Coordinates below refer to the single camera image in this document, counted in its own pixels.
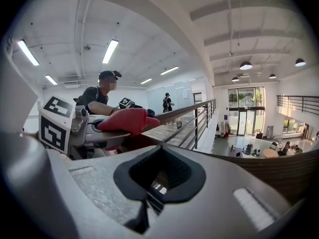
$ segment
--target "door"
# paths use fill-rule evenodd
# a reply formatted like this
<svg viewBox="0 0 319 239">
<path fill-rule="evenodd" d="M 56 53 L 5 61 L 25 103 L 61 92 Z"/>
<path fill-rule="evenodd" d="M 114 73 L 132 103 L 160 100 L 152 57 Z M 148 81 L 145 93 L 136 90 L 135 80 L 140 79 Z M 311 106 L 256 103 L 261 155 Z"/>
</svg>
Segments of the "door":
<svg viewBox="0 0 319 239">
<path fill-rule="evenodd" d="M 247 111 L 246 134 L 253 135 L 255 124 L 255 111 Z"/>
<path fill-rule="evenodd" d="M 247 112 L 240 112 L 240 113 L 239 113 L 238 133 L 237 133 L 237 135 L 245 135 L 245 131 L 246 131 L 246 117 L 247 117 Z"/>
</svg>

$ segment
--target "metal railing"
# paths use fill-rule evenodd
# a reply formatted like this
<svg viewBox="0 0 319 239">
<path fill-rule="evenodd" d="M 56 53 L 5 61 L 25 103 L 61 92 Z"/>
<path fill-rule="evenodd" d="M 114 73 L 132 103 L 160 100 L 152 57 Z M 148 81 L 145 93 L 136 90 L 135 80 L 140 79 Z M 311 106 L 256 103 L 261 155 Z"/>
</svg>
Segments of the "metal railing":
<svg viewBox="0 0 319 239">
<path fill-rule="evenodd" d="M 316 96 L 277 96 L 277 106 L 319 115 L 319 97 Z"/>
<path fill-rule="evenodd" d="M 198 108 L 204 107 L 204 110 L 201 113 L 198 113 Z M 189 109 L 189 111 L 195 111 L 195 116 L 192 118 L 190 121 L 188 121 L 186 124 L 184 124 L 181 128 L 176 130 L 174 133 L 166 137 L 165 139 L 162 140 L 162 142 L 168 142 L 172 140 L 175 136 L 177 136 L 179 133 L 181 133 L 187 126 L 189 126 L 191 123 L 195 122 L 195 127 L 187 133 L 187 135 L 184 136 L 184 138 L 178 143 L 178 147 L 181 147 L 185 141 L 192 135 L 192 133 L 195 132 L 195 135 L 193 138 L 188 142 L 187 146 L 185 147 L 186 149 L 191 149 L 193 150 L 194 148 L 197 149 L 198 141 L 203 135 L 204 131 L 206 128 L 208 128 L 208 123 L 210 119 L 212 118 L 215 109 L 216 109 L 216 100 L 210 100 L 206 102 L 202 102 L 200 104 L 196 104 L 194 106 L 187 107 L 186 109 Z M 174 113 L 179 113 L 178 109 L 176 111 L 170 112 L 171 115 Z M 200 121 L 198 121 L 198 118 L 206 113 L 206 116 L 204 116 Z"/>
</svg>

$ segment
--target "white ceiling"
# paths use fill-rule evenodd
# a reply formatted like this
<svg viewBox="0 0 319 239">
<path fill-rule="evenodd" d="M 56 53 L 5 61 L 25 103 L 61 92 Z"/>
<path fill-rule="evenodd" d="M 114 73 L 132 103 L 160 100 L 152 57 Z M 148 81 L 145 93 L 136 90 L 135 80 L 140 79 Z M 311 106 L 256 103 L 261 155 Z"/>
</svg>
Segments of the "white ceiling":
<svg viewBox="0 0 319 239">
<path fill-rule="evenodd" d="M 291 65 L 283 66 L 283 61 L 295 61 L 302 54 L 300 47 L 305 46 L 307 34 L 289 0 L 173 1 L 185 12 L 185 25 L 191 24 L 198 33 L 199 39 L 189 39 L 201 42 L 202 58 L 209 57 L 216 85 L 231 83 L 233 76 L 243 72 L 239 70 L 243 61 L 253 64 L 252 70 L 245 71 L 251 75 L 245 79 L 250 82 L 261 78 L 269 81 L 269 72 L 288 75 L 296 70 Z M 137 2 L 133 5 L 138 11 Z M 140 8 L 143 15 L 152 14 L 151 10 Z M 17 45 L 13 61 L 26 77 L 41 86 L 50 85 L 45 74 L 60 83 L 78 79 L 92 85 L 99 72 L 118 70 L 123 74 L 119 85 L 148 87 L 201 69 L 198 60 L 185 51 L 191 49 L 183 49 L 145 17 L 105 0 L 34 0 L 13 37 L 26 41 L 40 65 L 34 67 Z M 102 64 L 111 39 L 118 40 L 119 45 L 109 64 Z M 160 76 L 165 67 L 173 66 L 180 69 Z M 264 76 L 257 77 L 257 72 Z M 153 81 L 140 85 L 148 78 Z"/>
</svg>

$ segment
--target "black pendant light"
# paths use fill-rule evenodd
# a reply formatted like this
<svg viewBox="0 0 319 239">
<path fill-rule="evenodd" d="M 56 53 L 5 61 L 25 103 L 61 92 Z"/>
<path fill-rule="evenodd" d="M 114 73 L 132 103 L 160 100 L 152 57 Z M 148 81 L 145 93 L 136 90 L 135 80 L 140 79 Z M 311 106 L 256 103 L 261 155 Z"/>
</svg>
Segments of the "black pendant light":
<svg viewBox="0 0 319 239">
<path fill-rule="evenodd" d="M 304 66 L 305 64 L 306 64 L 306 62 L 302 58 L 298 58 L 296 60 L 295 66 Z"/>
<path fill-rule="evenodd" d="M 253 68 L 252 64 L 248 61 L 244 61 L 243 63 L 240 64 L 240 70 L 248 70 Z"/>
<path fill-rule="evenodd" d="M 238 82 L 239 79 L 238 79 L 238 77 L 235 76 L 235 77 L 233 77 L 233 79 L 231 79 L 231 81 L 232 81 L 232 82 Z"/>
</svg>

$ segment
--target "man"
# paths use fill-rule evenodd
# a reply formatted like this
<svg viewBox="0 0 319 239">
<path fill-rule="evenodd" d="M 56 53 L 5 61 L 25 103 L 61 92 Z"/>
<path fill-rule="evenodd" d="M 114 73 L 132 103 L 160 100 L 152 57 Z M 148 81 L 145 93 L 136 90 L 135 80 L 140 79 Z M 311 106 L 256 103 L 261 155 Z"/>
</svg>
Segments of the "man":
<svg viewBox="0 0 319 239">
<path fill-rule="evenodd" d="M 77 99 L 77 106 L 84 106 L 91 115 L 109 116 L 118 111 L 118 108 L 108 106 L 108 93 L 116 89 L 116 81 L 122 75 L 117 71 L 103 71 L 99 75 L 100 85 L 88 87 L 82 96 Z"/>
<path fill-rule="evenodd" d="M 174 105 L 175 104 L 172 103 L 171 99 L 169 98 L 169 93 L 166 93 L 165 97 L 163 99 L 163 113 L 172 111 L 171 107 Z"/>
</svg>

